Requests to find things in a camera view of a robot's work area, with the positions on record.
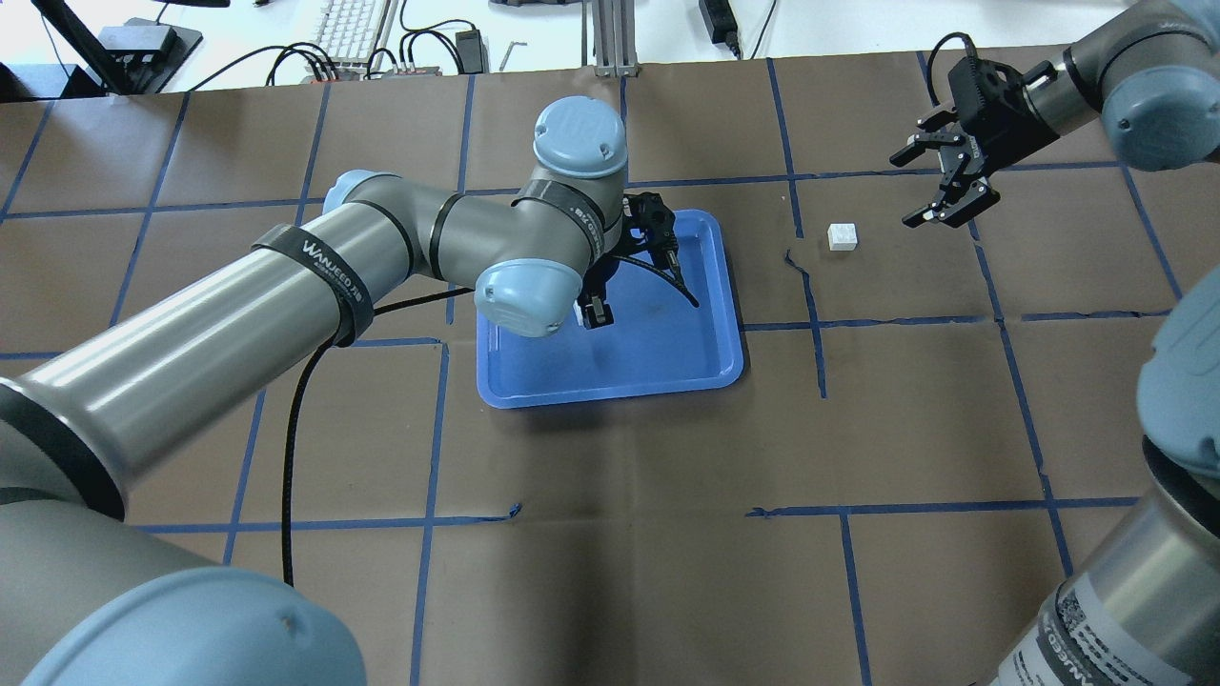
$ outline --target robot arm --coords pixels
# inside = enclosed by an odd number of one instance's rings
[[[318,218],[0,378],[0,682],[364,682],[333,615],[123,526],[127,493],[320,344],[353,343],[414,273],[475,287],[510,331],[558,330],[623,233],[622,122],[565,98],[539,116],[534,153],[511,206],[349,172]]]
[[[949,71],[953,103],[916,122],[889,157],[941,160],[932,201],[903,217],[961,226],[999,201],[988,177],[1100,117],[1118,156],[1148,171],[1220,161],[1220,5],[1141,0],[1063,54],[1020,72],[967,55]]]

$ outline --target qr code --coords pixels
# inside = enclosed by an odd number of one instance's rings
[[[1064,627],[1068,629],[1069,634],[1075,631],[1081,624],[1088,621],[1088,616],[1080,607],[1080,601],[1076,599],[1075,591],[1059,598],[1059,618],[1063,619]]]

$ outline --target small white block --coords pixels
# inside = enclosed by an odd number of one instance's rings
[[[855,250],[855,225],[832,223],[826,229],[826,240],[831,244],[831,250]]]

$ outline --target white keyboard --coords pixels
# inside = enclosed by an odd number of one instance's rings
[[[368,55],[386,46],[399,1],[322,0],[314,43],[321,45],[339,68],[362,71]]]

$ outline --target blue plastic tray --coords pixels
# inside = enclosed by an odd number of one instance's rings
[[[682,277],[699,309],[656,275],[623,264],[608,288],[611,326],[588,331],[573,312],[554,336],[523,338],[479,315],[483,400],[493,408],[528,408],[722,388],[737,381],[744,356],[720,225],[702,210],[675,215]]]

